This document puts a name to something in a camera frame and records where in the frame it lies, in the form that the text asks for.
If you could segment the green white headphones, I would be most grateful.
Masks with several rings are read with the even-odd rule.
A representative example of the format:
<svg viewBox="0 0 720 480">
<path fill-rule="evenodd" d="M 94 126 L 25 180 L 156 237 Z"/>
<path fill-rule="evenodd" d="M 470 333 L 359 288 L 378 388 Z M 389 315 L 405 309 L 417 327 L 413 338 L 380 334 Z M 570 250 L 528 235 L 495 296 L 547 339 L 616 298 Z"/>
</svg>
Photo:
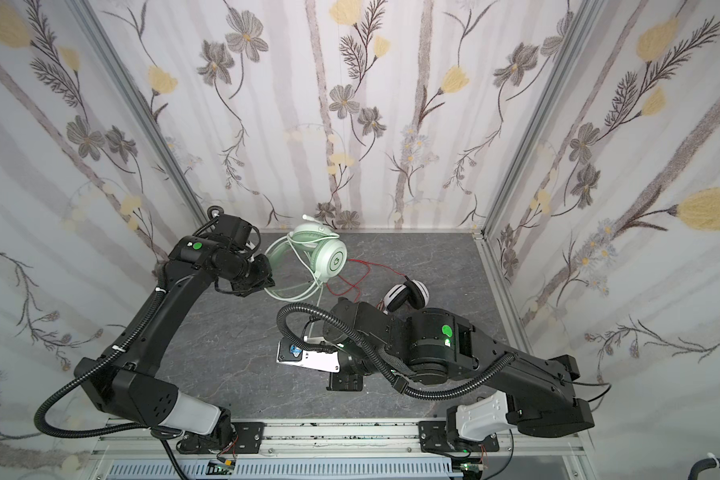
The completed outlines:
<svg viewBox="0 0 720 480">
<path fill-rule="evenodd" d="M 338 233 L 309 215 L 304 214 L 302 219 L 303 223 L 275 240 L 264 252 L 272 270 L 280 264 L 285 253 L 292 252 L 307 269 L 310 277 L 308 282 L 296 286 L 296 289 L 305 286 L 298 294 L 283 295 L 284 292 L 293 290 L 293 287 L 272 287 L 264 290 L 278 301 L 301 302 L 315 294 L 321 295 L 323 286 L 341 273 L 348 260 L 347 247 Z"/>
</svg>

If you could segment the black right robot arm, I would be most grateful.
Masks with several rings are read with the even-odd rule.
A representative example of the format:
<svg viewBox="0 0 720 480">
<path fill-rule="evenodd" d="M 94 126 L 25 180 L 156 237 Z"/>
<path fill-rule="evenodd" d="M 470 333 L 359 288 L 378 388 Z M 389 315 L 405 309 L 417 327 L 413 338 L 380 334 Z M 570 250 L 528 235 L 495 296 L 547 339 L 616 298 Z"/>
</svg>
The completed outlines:
<svg viewBox="0 0 720 480">
<path fill-rule="evenodd" d="M 364 378 L 374 374 L 399 394 L 430 402 L 488 386 L 505 394 L 506 419 L 524 435 L 559 438 L 595 425 L 589 401 L 574 389 L 580 373 L 573 357 L 521 352 L 444 309 L 399 318 L 340 298 L 332 310 L 290 303 L 279 310 L 276 324 L 279 361 L 296 365 L 322 355 L 330 362 L 331 391 L 359 392 Z"/>
</svg>

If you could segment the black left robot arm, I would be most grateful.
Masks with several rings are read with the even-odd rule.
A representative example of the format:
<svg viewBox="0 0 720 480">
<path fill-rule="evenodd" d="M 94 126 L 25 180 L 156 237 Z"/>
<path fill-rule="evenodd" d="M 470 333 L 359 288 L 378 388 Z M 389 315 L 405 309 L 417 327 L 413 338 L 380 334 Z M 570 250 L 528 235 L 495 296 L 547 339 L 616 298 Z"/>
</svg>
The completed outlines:
<svg viewBox="0 0 720 480">
<path fill-rule="evenodd" d="M 222 449 L 236 437 L 230 413 L 182 393 L 157 379 L 163 356 L 185 317 L 210 287 L 225 280 L 227 294 L 246 297 L 273 286 L 272 269 L 260 244 L 259 229 L 228 215 L 219 206 L 207 211 L 207 222 L 183 237 L 157 267 L 157 284 L 120 336 L 97 358 L 84 358 L 74 378 L 37 409 L 34 426 L 55 438 L 80 439 L 149 429 L 184 432 Z M 52 425 L 51 408 L 82 388 L 94 407 L 122 419 L 122 424 L 88 430 Z"/>
</svg>

